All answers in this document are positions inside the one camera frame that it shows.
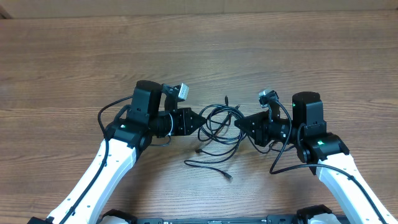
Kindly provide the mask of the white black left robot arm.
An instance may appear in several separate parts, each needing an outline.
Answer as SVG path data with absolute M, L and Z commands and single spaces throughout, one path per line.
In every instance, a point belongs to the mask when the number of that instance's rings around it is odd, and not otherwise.
M 44 218 L 33 223 L 137 223 L 119 210 L 102 210 L 120 180 L 133 168 L 152 138 L 188 136 L 205 123 L 191 108 L 177 105 L 187 99 L 189 87 L 141 80 L 130 104 L 124 105 L 107 126 L 101 125 L 103 141 L 96 157 L 65 200 Z

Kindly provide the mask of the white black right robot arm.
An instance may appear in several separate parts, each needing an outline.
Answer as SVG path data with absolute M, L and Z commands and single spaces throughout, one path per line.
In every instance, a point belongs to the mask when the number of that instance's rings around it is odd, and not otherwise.
M 282 119 L 286 108 L 277 93 L 262 91 L 259 102 L 265 112 L 239 118 L 234 125 L 257 146 L 270 142 L 289 144 L 297 150 L 300 165 L 308 167 L 334 196 L 350 223 L 397 223 L 360 174 L 343 140 L 327 131 L 320 94 L 302 91 L 292 97 L 292 114 Z

